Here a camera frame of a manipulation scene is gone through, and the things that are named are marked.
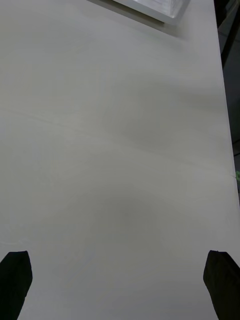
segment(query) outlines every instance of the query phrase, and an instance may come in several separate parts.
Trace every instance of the dark floor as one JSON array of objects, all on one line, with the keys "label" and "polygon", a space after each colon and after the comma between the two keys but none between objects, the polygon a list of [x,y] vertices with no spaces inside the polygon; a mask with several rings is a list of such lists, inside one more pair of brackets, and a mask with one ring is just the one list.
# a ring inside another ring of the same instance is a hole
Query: dark floor
[{"label": "dark floor", "polygon": [[[220,50],[223,50],[237,9],[223,22],[218,29]],[[223,70],[227,109],[232,141],[240,139],[240,29]],[[233,144],[233,153],[240,153],[240,141]],[[240,171],[240,155],[234,157],[235,169]]]}]

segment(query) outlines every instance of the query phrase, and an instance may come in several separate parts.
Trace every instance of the black object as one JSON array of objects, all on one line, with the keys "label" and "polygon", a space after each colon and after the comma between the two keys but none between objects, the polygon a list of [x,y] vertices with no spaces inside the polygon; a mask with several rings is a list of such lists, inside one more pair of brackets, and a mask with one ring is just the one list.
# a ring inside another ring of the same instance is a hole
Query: black object
[{"label": "black object", "polygon": [[240,268],[227,252],[209,252],[203,280],[218,319],[239,320]]},{"label": "black object", "polygon": [[18,318],[32,281],[28,252],[9,252],[0,263],[0,320]]},{"label": "black object", "polygon": [[235,40],[236,35],[238,33],[239,27],[240,27],[240,5],[238,5],[238,9],[237,9],[234,21],[232,23],[228,37],[226,39],[225,46],[224,46],[222,53],[221,53],[221,63],[222,63],[223,68],[224,68],[225,63],[228,59],[230,50],[234,44],[234,40]]}]

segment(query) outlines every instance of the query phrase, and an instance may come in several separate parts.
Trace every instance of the white tabletop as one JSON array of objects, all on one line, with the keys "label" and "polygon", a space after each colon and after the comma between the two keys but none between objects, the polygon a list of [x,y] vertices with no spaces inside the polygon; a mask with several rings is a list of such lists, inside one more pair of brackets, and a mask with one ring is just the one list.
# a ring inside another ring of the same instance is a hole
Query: white tabletop
[{"label": "white tabletop", "polygon": [[214,4],[155,29],[87,0],[0,2],[0,258],[19,320],[216,319],[209,250],[240,264]]}]

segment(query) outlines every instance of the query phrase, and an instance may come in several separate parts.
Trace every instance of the table surface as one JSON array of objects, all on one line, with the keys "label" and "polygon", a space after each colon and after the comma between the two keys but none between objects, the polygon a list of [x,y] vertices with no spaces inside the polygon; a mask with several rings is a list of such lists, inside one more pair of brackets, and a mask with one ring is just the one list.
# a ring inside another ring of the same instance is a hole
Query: table surface
[{"label": "table surface", "polygon": [[209,250],[240,264],[240,210],[214,2],[177,28],[105,6],[0,2],[0,257],[33,270],[19,320],[216,319],[203,270]]}]

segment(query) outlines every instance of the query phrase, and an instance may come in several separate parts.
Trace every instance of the plastic container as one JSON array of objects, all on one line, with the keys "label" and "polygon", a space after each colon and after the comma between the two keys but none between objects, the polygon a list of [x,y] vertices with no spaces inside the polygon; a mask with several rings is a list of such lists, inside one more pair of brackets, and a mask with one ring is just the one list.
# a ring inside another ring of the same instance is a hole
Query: plastic container
[{"label": "plastic container", "polygon": [[177,25],[190,0],[113,0],[164,23]]}]

